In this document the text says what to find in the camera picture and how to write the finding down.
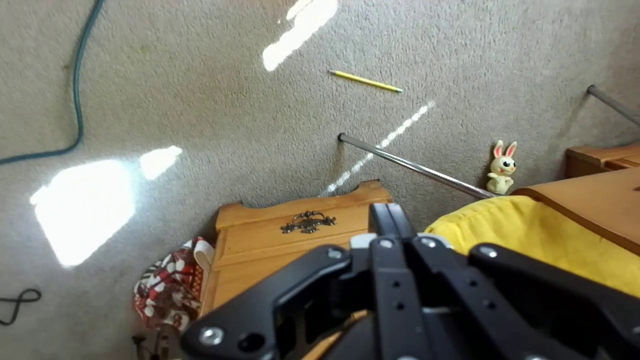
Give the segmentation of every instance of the wooden box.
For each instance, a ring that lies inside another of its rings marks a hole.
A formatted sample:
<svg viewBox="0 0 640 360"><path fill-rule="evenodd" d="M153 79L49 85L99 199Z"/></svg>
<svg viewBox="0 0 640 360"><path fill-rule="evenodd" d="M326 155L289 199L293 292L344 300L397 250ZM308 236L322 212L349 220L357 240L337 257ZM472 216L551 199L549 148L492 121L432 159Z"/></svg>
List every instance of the wooden box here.
<svg viewBox="0 0 640 360"><path fill-rule="evenodd" d="M379 181L363 181L344 195L302 198L270 207L221 206L215 216L215 259L203 284L200 315L320 243L347 248L351 236L367 232L369 203L390 199ZM334 221L313 232L281 232L281 225L303 212L322 212ZM320 358L335 338L337 334L322 339L306 358Z"/></svg>
<svg viewBox="0 0 640 360"><path fill-rule="evenodd" d="M564 178L640 167L640 141L619 148L567 148Z"/></svg>

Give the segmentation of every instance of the floor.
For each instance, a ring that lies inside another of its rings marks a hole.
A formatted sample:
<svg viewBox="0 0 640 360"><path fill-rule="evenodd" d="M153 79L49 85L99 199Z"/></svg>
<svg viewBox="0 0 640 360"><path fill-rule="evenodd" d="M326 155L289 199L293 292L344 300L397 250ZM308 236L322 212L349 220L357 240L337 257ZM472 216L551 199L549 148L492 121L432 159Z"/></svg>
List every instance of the floor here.
<svg viewBox="0 0 640 360"><path fill-rule="evenodd" d="M0 155L70 140L67 67L89 5L0 2ZM220 203L379 178L423 228L470 201L360 162L340 132L472 184L494 140L517 140L516 185L555 178L567 146L637 140L583 97L598 83L640 107L637 14L635 0L105 0L83 64L83 144L0 167L0 295L42 289L0 329L1 358L134 358L135 277Z"/></svg>

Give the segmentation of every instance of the yellow cushion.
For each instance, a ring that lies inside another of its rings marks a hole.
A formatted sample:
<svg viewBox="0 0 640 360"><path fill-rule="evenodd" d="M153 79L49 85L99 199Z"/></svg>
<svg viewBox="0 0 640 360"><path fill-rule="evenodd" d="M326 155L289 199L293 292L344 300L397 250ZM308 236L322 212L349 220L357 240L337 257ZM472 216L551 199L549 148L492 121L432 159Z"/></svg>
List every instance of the yellow cushion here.
<svg viewBox="0 0 640 360"><path fill-rule="evenodd" d="M459 254L494 241L640 298L640 257L525 195L496 195L438 217L426 232Z"/></svg>

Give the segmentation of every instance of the wooden table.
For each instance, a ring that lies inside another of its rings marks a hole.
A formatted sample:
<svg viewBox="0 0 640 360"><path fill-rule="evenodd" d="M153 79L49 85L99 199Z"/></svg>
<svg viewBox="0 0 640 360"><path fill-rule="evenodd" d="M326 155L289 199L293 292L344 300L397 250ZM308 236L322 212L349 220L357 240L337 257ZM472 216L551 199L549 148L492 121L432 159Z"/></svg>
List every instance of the wooden table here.
<svg viewBox="0 0 640 360"><path fill-rule="evenodd" d="M215 216L215 259L203 284L200 315L320 243L347 248L351 236L367 232L371 201L390 201L379 181L363 181L344 195L303 198L272 207L221 206ZM296 221L303 212L334 217L334 223L317 223L317 230L308 233L281 232L281 225ZM317 344L308 358L317 358L334 338Z"/></svg>
<svg viewBox="0 0 640 360"><path fill-rule="evenodd" d="M640 255L640 167L519 187L583 228Z"/></svg>

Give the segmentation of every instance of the sunlight patch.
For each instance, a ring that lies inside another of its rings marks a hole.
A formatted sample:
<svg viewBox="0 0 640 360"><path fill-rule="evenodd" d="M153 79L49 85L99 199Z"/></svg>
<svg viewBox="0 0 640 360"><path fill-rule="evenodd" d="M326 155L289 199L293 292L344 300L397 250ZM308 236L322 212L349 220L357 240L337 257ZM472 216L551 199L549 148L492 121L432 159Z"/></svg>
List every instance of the sunlight patch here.
<svg viewBox="0 0 640 360"><path fill-rule="evenodd" d="M262 64L273 72L289 54L293 54L306 39L309 39L334 14L337 0L297 0L285 14L293 20L292 29L284 32L277 42L262 52Z"/></svg>
<svg viewBox="0 0 640 360"><path fill-rule="evenodd" d="M57 172L30 201L63 268L88 259L134 213L134 184L117 159Z"/></svg>
<svg viewBox="0 0 640 360"><path fill-rule="evenodd" d="M376 148L383 149L390 146L397 136L402 136L408 128L412 128L426 112L429 112L436 105L436 102L427 102L417 112L414 112L408 120L404 120L396 130L386 133ZM320 195L334 193L344 181L347 181L354 173L361 169L369 159L373 159L373 153L365 153L360 162L356 162L349 169L342 172L335 181L328 184L326 189Z"/></svg>
<svg viewBox="0 0 640 360"><path fill-rule="evenodd" d="M182 148L167 146L158 148L151 151L145 151L139 155L139 169L145 179L156 179L162 175L169 165L178 162L178 155L182 153Z"/></svg>

